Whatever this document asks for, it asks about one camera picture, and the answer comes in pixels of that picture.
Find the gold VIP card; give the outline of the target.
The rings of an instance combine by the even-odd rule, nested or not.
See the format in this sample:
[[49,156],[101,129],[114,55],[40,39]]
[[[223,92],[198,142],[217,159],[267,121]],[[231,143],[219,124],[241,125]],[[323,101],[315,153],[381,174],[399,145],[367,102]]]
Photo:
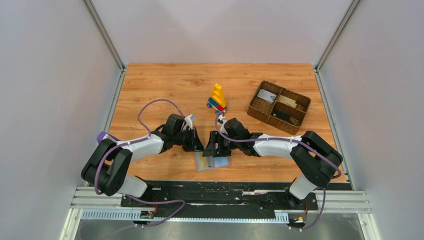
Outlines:
[[211,169],[215,167],[215,161],[213,157],[203,157],[202,155],[196,158],[197,167],[199,171]]

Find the pink card holder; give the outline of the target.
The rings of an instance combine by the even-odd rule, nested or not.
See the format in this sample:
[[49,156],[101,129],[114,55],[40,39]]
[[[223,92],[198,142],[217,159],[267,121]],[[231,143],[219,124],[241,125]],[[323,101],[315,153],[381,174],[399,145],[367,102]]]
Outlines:
[[195,163],[196,169],[201,171],[213,170],[222,167],[228,167],[230,165],[229,157],[211,157],[211,156],[202,156],[202,152],[195,152]]

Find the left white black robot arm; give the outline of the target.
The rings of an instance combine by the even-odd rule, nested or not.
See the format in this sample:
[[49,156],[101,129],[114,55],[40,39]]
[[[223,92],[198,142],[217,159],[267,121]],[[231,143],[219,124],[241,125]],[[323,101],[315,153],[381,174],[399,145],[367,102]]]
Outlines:
[[128,175],[130,163],[146,156],[158,155],[174,145],[185,152],[202,152],[204,146],[193,125],[196,116],[182,117],[171,114],[165,124],[144,136],[120,141],[102,131],[97,136],[98,145],[81,171],[81,178],[98,191],[112,196],[116,193],[140,198],[149,188],[140,177]]

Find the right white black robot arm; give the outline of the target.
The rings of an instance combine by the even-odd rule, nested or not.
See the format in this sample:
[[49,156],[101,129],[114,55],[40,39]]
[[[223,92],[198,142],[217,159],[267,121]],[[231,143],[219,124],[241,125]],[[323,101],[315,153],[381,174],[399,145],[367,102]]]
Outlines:
[[240,150],[250,157],[281,157],[291,159],[300,169],[288,188],[296,199],[303,200],[318,189],[325,189],[331,180],[342,175],[342,156],[314,131],[303,135],[282,137],[262,132],[249,132],[236,118],[223,118],[215,123],[203,157],[229,157]]

